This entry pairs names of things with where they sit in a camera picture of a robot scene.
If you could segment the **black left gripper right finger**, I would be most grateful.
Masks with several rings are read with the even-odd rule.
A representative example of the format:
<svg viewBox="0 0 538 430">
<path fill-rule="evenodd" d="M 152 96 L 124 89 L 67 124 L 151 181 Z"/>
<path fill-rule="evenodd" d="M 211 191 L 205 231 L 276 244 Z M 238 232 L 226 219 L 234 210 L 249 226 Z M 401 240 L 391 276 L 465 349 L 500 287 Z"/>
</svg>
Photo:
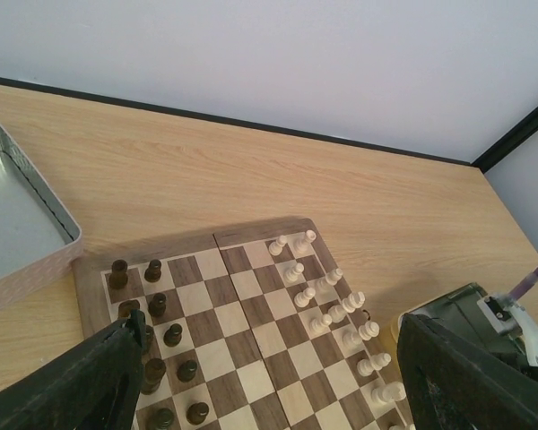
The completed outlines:
<svg viewBox="0 0 538 430">
<path fill-rule="evenodd" d="M 405 314 L 397 361 L 419 429 L 538 429 L 538 365 L 491 353 L 421 314 Z"/>
</svg>

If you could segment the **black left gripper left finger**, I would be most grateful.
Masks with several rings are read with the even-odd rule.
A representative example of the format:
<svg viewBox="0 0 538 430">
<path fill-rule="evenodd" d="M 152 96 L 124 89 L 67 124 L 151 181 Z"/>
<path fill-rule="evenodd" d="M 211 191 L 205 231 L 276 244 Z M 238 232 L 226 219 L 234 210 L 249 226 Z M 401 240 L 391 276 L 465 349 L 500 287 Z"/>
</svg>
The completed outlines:
<svg viewBox="0 0 538 430">
<path fill-rule="evenodd" d="M 144 313 L 133 310 L 0 391 L 0 429 L 130 429 L 144 346 Z"/>
</svg>

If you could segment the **light chess piece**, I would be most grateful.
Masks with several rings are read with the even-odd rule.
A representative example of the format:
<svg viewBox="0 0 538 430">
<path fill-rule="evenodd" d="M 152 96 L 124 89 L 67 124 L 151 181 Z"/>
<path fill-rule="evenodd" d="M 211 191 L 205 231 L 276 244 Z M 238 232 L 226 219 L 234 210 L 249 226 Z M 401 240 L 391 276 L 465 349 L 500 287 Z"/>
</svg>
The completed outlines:
<svg viewBox="0 0 538 430">
<path fill-rule="evenodd" d="M 327 290 L 328 288 L 334 287 L 338 281 L 343 277 L 343 270 L 340 268 L 335 268 L 323 277 L 319 278 L 315 282 L 315 289 L 319 291 Z"/>
<path fill-rule="evenodd" d="M 347 348 L 356 348 L 365 341 L 376 338 L 380 332 L 377 322 L 368 321 L 360 325 L 355 331 L 343 335 L 343 344 Z"/>
<path fill-rule="evenodd" d="M 401 382 L 392 382 L 374 388 L 371 392 L 371 399 L 374 404 L 384 405 L 389 402 L 397 402 L 406 398 L 404 384 Z"/>
</svg>

